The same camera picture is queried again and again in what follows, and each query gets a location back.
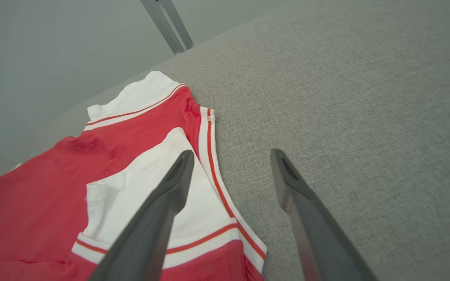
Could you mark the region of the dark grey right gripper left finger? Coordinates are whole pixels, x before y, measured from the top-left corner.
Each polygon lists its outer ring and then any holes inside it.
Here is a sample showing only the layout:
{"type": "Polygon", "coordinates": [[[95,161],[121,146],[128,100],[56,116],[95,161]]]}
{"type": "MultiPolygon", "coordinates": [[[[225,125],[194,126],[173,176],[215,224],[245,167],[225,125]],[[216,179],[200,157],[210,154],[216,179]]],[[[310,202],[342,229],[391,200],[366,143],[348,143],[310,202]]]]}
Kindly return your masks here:
{"type": "Polygon", "coordinates": [[[89,279],[158,281],[174,217],[186,205],[194,153],[183,151],[151,192],[89,279]]]}

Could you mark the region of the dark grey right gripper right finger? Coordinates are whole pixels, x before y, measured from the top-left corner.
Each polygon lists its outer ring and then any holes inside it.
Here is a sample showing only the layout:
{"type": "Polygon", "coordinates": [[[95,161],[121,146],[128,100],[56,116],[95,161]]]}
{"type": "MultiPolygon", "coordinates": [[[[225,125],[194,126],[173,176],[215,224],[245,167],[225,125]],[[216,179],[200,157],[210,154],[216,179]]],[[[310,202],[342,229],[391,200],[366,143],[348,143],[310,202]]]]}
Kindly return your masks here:
{"type": "Polygon", "coordinates": [[[280,149],[270,152],[280,207],[290,217],[306,281],[377,278],[322,201],[280,149]]]}

